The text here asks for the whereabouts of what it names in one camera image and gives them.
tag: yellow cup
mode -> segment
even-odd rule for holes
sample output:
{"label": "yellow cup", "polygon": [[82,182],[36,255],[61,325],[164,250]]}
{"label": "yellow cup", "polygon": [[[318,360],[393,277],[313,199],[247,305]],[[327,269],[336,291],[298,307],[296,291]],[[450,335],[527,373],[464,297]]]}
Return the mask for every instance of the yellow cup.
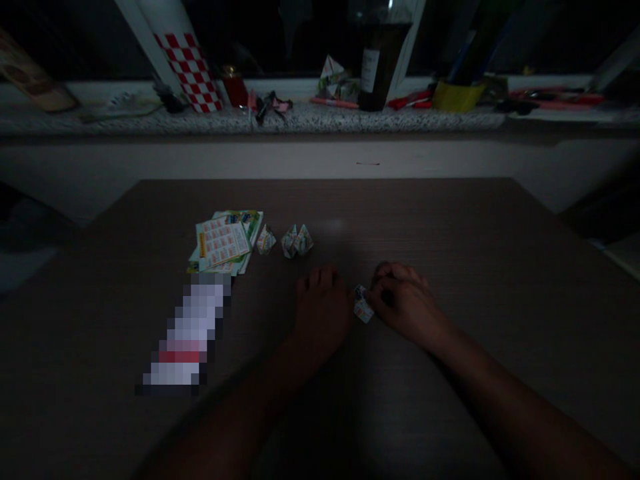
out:
{"label": "yellow cup", "polygon": [[461,87],[440,80],[433,94],[433,108],[451,112],[471,111],[480,100],[485,86],[482,83],[473,87]]}

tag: lottery ticket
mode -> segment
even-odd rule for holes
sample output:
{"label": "lottery ticket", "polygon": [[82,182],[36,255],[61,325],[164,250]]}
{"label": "lottery ticket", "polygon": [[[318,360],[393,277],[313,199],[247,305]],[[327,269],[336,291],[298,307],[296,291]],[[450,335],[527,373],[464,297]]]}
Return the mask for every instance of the lottery ticket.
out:
{"label": "lottery ticket", "polygon": [[309,230],[307,230],[307,227],[304,224],[300,227],[300,232],[295,238],[293,246],[300,255],[305,255],[309,250],[311,250],[313,240],[309,234]]}
{"label": "lottery ticket", "polygon": [[268,225],[265,225],[262,228],[262,233],[258,237],[258,242],[256,242],[256,247],[258,248],[258,253],[260,255],[268,255],[271,251],[271,248],[277,243],[271,228]]}
{"label": "lottery ticket", "polygon": [[373,309],[369,306],[365,300],[365,294],[367,289],[362,285],[358,285],[355,290],[355,305],[353,306],[353,312],[364,323],[368,323],[373,316]]}
{"label": "lottery ticket", "polygon": [[280,240],[280,243],[282,244],[282,252],[285,254],[286,258],[293,258],[295,255],[295,246],[293,243],[295,242],[296,237],[297,229],[295,225],[292,225],[285,233],[285,236]]}
{"label": "lottery ticket", "polygon": [[200,252],[199,270],[213,268],[250,252],[244,227],[240,223],[220,225],[208,220],[195,226]]}

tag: table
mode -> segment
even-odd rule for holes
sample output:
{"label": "table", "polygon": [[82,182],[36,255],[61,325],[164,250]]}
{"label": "table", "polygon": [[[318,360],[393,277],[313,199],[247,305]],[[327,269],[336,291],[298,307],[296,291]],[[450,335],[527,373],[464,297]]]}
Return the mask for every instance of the table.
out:
{"label": "table", "polygon": [[[126,478],[200,399],[134,384],[181,305],[194,224],[256,208],[304,258],[254,255],[233,287],[210,390],[293,324],[296,278],[333,261],[349,285],[414,265],[442,308],[520,376],[640,465],[640,286],[509,179],[142,181],[0,305],[6,478]],[[270,438],[274,477],[503,477],[432,360],[380,320],[356,324]]]}

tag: stack of paper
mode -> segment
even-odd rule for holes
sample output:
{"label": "stack of paper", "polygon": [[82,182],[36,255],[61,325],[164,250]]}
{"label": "stack of paper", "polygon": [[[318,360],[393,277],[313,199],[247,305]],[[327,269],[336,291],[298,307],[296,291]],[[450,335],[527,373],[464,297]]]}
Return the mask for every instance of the stack of paper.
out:
{"label": "stack of paper", "polygon": [[256,210],[225,210],[196,225],[198,244],[189,258],[187,273],[243,275],[263,218],[264,212]]}

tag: checkered paper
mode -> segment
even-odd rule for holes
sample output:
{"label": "checkered paper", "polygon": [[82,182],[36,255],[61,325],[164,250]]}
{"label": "checkered paper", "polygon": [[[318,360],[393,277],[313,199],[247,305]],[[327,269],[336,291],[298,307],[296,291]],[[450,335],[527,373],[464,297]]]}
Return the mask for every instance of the checkered paper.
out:
{"label": "checkered paper", "polygon": [[154,34],[196,112],[222,109],[204,52],[192,33]]}

